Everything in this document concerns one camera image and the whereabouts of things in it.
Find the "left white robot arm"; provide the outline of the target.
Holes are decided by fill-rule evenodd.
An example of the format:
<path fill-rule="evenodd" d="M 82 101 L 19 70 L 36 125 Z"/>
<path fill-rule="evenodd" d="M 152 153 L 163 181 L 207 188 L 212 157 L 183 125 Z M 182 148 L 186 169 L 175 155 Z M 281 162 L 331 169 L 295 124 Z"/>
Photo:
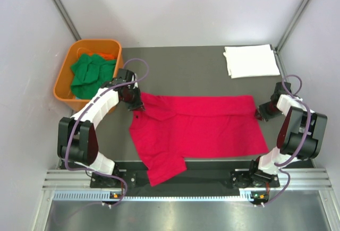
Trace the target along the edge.
<path fill-rule="evenodd" d="M 145 109 L 138 82 L 134 72 L 119 69 L 117 77 L 104 82 L 79 112 L 59 121 L 57 155 L 67 170 L 94 172 L 111 187 L 124 183 L 116 163 L 99 152 L 96 128 L 121 102 L 129 111 Z"/>

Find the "red polo shirt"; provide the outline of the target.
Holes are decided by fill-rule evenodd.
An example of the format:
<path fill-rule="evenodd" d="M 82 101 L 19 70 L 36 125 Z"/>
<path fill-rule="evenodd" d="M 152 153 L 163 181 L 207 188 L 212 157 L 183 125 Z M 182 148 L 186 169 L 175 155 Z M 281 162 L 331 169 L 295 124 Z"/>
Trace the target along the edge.
<path fill-rule="evenodd" d="M 143 92 L 129 128 L 151 186 L 186 171 L 186 158 L 268 153 L 252 96 L 180 97 Z"/>

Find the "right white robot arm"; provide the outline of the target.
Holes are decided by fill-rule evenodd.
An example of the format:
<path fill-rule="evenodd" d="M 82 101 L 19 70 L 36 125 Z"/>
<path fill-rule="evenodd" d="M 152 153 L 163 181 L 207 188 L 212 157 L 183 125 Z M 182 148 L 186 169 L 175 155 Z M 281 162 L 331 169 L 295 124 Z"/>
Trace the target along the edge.
<path fill-rule="evenodd" d="M 285 120 L 276 146 L 251 162 L 248 180 L 255 187 L 272 182 L 279 169 L 292 162 L 314 159 L 321 150 L 328 118 L 308 109 L 288 82 L 276 83 L 270 101 L 255 112 L 256 119 L 266 122 L 280 115 Z"/>

